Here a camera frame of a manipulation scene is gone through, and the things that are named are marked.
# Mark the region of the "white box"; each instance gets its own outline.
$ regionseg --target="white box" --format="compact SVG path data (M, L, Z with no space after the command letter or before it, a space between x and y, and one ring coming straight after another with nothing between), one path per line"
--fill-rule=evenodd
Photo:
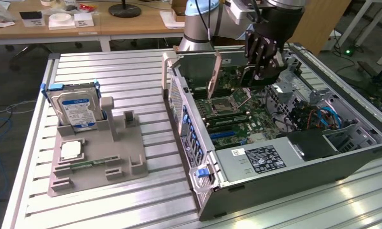
M95 26L91 13L77 13L74 15L74 20L77 27Z
M327 42L327 44L325 44L325 46L324 46L321 51L331 51L331 50L333 50L333 47L335 47L336 43L340 40L340 37L341 37L341 33L333 30L333 32L331 34L331 37L329 37L329 40L328 40L328 42Z
M31 12L19 12L23 23L26 27L33 27L33 26L45 26L46 21L43 17L43 13L38 11L31 11Z
M50 20L49 28L50 30L65 30L65 29L75 29L77 26L74 20L65 23L59 23L57 21Z

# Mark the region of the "gray carpet floor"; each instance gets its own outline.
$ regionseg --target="gray carpet floor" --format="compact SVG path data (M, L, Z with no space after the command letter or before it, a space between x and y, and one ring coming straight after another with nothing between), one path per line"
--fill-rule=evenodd
M344 31L349 25L355 15L352 14L348 17L344 17L337 29ZM345 43L343 49L345 49L352 43L353 40L368 24L367 20L363 20L359 24L349 41ZM180 39L168 39L170 45L178 45ZM143 39L138 40L138 46L134 47L130 41L113 42L115 50L133 50L133 49L154 49L165 48L164 42L161 39ZM10 70L8 61L13 56L19 52L26 46L15 45L15 51L8 52L4 46L0 46L0 104L10 105L21 101L34 100L38 97L39 87L42 83L42 78L45 74L46 64L47 64L47 53L42 50L33 51L18 64L22 69L18 72ZM98 42L83 42L83 47L78 49L74 43L55 43L49 44L49 47L54 52L59 53L71 53L71 52L101 52L101 45ZM356 53L351 58L356 61L367 61L371 63L372 67L380 71L381 66L376 64L376 61L382 55L382 28L376 27L371 37L367 39L365 44L363 45L364 53ZM337 57L332 52L323 52L319 55L321 61L327 64L329 68L335 71L345 66L352 64L351 61ZM357 66L349 67L341 71L343 75L347 75L355 79L360 78L361 74L357 71ZM17 111L29 110L34 107L34 104L27 104L21 106ZM8 117L8 114L0 114L0 117ZM8 191L0 197L0 226L3 223L3 217L6 213L6 208L8 204L10 192L13 190L13 183L17 176L17 171L19 167L19 161L23 153L26 137L29 133L30 121L33 113L17 114L13 116L13 129L0 140L0 156L3 159L6 171L8 174ZM0 191L4 187L4 176L0 172Z

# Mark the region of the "motherboard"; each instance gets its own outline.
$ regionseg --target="motherboard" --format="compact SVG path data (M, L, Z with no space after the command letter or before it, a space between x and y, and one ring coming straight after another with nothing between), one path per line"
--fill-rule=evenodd
M240 88L230 96L196 100L216 149L277 138L280 127L261 103L260 95Z

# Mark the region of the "blue cable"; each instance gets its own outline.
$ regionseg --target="blue cable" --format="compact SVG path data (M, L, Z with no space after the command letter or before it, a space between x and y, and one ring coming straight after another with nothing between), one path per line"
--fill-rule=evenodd
M6 191L8 190L8 177L7 177L7 173L6 173L6 169L4 169L2 158L0 158L0 169L2 169L2 172L4 174L4 189L0 192L0 197L2 197L4 195L4 193L6 193Z
M6 121L8 123L7 130L0 134L0 138L2 138L8 133L8 131L13 128L13 121L8 118L0 118L0 120ZM4 195L4 193L6 193L6 191L8 190L8 177L7 177L7 172L6 172L6 169L4 169L2 158L0 158L0 169L2 169L2 172L4 174L4 189L0 192L0 197L2 197Z
M336 118L336 120L337 120L337 123L339 123L339 128L341 128L341 120L340 120L340 117L339 117L337 112L336 112L331 107L328 107L328 106L323 107L323 108L319 110L319 118L321 118L321 122L323 122L327 126L329 126L329 123L323 119L321 110L327 110L327 111L329 111L329 112L333 114L333 116L335 116L335 118Z
M0 120L6 121L8 123L7 130L0 134L0 138L2 138L13 128L13 121L8 118L0 118Z

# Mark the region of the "aluminum table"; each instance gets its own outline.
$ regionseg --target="aluminum table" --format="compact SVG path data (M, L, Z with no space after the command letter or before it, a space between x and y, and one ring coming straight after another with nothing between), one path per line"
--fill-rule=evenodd
M220 219L198 220L162 97L162 54L168 51L63 54L49 61L45 83L82 83L97 78L103 96L115 98L114 112L135 110L150 175L49 197L58 118L41 94L3 228L382 228L382 158L337 183ZM315 77L311 71L303 76Z

